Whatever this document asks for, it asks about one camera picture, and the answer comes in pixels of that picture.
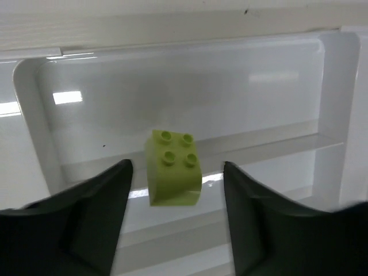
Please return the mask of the lime green curved lego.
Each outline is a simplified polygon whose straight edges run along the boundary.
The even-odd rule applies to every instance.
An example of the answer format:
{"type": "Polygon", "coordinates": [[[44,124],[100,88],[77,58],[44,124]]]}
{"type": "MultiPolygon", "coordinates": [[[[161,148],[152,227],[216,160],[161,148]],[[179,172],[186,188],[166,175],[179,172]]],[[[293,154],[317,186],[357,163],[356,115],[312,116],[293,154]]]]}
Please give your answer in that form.
{"type": "Polygon", "coordinates": [[[153,130],[145,143],[151,206],[194,206],[202,171],[194,138],[188,133],[153,130]]]}

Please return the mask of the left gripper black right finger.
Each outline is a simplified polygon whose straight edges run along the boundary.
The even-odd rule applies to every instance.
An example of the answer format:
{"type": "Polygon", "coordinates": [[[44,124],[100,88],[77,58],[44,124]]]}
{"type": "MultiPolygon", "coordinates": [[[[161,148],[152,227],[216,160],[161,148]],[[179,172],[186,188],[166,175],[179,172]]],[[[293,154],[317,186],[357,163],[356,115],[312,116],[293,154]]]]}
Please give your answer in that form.
{"type": "Polygon", "coordinates": [[[323,211],[223,168],[236,275],[366,275],[367,202],[323,211]]]}

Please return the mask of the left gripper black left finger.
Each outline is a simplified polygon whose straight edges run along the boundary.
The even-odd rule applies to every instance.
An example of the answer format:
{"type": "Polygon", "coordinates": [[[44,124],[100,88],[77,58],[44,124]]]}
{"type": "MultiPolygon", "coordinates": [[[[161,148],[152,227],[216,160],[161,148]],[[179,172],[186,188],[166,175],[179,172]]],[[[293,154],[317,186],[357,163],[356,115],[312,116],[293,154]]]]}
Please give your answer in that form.
{"type": "Polygon", "coordinates": [[[1,274],[110,275],[132,178],[124,159],[48,198],[1,210],[1,274]]]}

